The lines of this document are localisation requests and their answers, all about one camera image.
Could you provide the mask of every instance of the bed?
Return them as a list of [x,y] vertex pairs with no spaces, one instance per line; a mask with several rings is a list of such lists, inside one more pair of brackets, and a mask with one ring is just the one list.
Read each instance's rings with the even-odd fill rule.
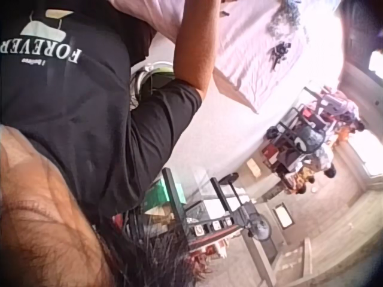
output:
[[[316,79],[329,84],[341,73],[343,57],[340,39],[330,17],[341,0],[303,0],[298,4],[301,25],[289,36],[275,39],[266,28],[280,6],[279,0],[258,0],[224,4],[229,16],[220,20],[220,44],[214,69],[220,93],[243,103],[254,112],[270,98],[279,83],[305,54],[306,72],[300,73],[302,87]],[[145,20],[175,42],[183,14],[181,0],[110,0],[116,9]],[[285,61],[272,71],[271,49],[288,41],[291,49]]]

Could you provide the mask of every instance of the wheel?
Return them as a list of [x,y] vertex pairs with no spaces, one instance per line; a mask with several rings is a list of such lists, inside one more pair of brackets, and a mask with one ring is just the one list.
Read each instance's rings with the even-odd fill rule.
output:
[[279,135],[277,127],[270,127],[266,132],[266,139],[275,139]]
[[269,221],[259,213],[250,216],[251,227],[249,235],[252,234],[260,242],[267,241],[271,237],[271,226]]

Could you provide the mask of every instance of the dark hair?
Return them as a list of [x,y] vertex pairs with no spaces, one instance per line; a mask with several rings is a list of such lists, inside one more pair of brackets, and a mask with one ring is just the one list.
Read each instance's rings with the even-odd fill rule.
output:
[[323,172],[328,178],[334,178],[336,176],[336,169],[334,164],[331,164],[331,167]]
[[306,193],[307,187],[306,185],[303,185],[301,188],[297,190],[297,194],[304,194]]
[[195,286],[192,265],[188,258],[187,239],[168,232],[143,239],[119,231],[109,219],[97,227],[101,240],[111,254],[110,269],[116,286],[124,287],[191,287]]
[[[187,240],[180,239],[175,232],[154,239],[145,235],[146,238],[135,240],[118,230],[109,219],[100,220],[96,229],[107,261],[107,270],[110,270],[113,277],[112,280],[105,279],[107,283],[102,287],[195,286],[196,278],[188,258]],[[17,257],[28,258],[31,266],[19,266],[20,264],[13,260],[15,254]],[[45,255],[38,248],[11,250],[1,246],[1,286],[45,286],[44,275],[40,271],[43,270],[44,264],[47,264]],[[60,286],[61,282],[66,286],[65,277],[62,276],[57,272],[55,286]]]
[[361,121],[358,121],[356,123],[356,126],[357,126],[357,130],[359,132],[362,132],[362,131],[364,131],[366,129],[366,126]]
[[313,184],[313,183],[315,182],[315,177],[313,177],[313,176],[309,176],[309,177],[307,178],[307,180],[308,180],[311,184]]

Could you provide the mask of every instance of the white bed sheet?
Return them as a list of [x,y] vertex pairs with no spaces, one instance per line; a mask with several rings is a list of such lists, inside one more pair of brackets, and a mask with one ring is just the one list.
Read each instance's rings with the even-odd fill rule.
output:
[[[316,50],[324,45],[317,34],[329,27],[321,23],[339,5],[341,0],[303,0],[300,5],[302,23],[308,24],[310,39],[314,39]],[[155,30],[175,42],[181,24],[184,0],[110,0],[118,10],[143,19]],[[266,26],[279,7],[278,0],[258,0],[256,2],[239,0],[223,6],[230,16],[220,20],[220,45],[214,70],[214,79],[219,91],[226,96],[249,106],[259,112],[261,106],[270,98],[276,86],[285,78],[291,68],[309,45],[303,29],[289,40],[291,49],[287,60],[277,65],[272,72],[269,51],[279,41],[273,39]],[[316,55],[310,52],[311,59]],[[316,64],[323,65],[326,57]],[[334,77],[340,74],[339,67],[332,71]],[[311,80],[308,72],[302,81]]]

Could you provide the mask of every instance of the green object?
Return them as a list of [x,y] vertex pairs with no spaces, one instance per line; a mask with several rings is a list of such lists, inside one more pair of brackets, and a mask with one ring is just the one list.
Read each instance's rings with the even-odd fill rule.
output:
[[[175,188],[177,189],[180,202],[182,204],[186,204],[186,198],[182,185],[176,183]],[[146,194],[142,208],[144,212],[146,212],[154,207],[163,206],[167,202],[169,202],[169,194],[166,189],[165,181],[161,178]]]

